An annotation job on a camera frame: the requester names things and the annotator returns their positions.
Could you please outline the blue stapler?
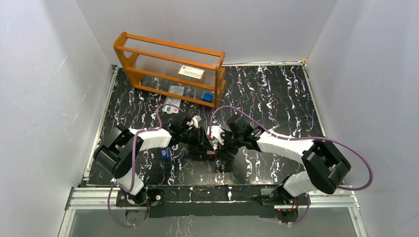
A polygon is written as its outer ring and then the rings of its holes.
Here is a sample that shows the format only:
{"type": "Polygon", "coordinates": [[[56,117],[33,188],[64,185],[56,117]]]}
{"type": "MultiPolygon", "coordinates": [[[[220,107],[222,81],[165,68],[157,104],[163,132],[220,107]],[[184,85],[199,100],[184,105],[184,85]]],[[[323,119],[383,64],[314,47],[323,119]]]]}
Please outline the blue stapler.
{"type": "Polygon", "coordinates": [[[162,160],[168,160],[168,159],[170,159],[169,148],[161,148],[160,149],[160,153],[161,153],[161,159],[162,160]]]}

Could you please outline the red white staple box sleeve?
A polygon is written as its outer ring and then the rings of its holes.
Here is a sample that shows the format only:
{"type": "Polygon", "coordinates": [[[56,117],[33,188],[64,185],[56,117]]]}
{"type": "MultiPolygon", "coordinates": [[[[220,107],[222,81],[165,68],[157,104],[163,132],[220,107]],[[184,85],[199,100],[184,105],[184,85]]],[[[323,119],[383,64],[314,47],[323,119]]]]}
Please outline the red white staple box sleeve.
{"type": "Polygon", "coordinates": [[[218,157],[218,154],[217,154],[217,147],[213,147],[212,149],[207,150],[206,155],[207,155],[208,157],[218,157]]]}

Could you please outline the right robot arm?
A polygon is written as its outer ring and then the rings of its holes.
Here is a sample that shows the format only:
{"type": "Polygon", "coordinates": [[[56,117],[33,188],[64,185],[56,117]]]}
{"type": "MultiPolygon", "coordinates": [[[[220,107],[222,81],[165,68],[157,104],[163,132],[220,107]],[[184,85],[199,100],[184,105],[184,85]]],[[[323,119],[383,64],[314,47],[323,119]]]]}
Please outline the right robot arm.
{"type": "Polygon", "coordinates": [[[208,136],[217,142],[221,158],[234,158],[245,147],[261,153],[280,155],[303,165],[304,170],[288,175],[276,190],[263,198],[292,204],[299,195],[321,191],[333,194],[351,169],[351,165],[333,142],[325,139],[295,140],[270,132],[262,126],[252,127],[241,115],[227,121],[228,129],[211,125],[208,136]]]}

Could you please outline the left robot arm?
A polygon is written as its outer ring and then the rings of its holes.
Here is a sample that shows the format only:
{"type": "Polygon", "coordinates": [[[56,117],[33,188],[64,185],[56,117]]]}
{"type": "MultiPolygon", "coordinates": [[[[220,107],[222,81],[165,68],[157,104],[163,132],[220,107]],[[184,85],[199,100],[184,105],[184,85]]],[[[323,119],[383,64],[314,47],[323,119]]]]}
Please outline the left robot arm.
{"type": "Polygon", "coordinates": [[[205,155],[214,151],[204,127],[198,127],[192,117],[179,113],[168,124],[159,128],[132,132],[118,125],[99,145],[93,159],[110,173],[135,205],[143,205],[148,193],[145,183],[136,174],[135,163],[139,152],[187,144],[190,152],[205,155]]]}

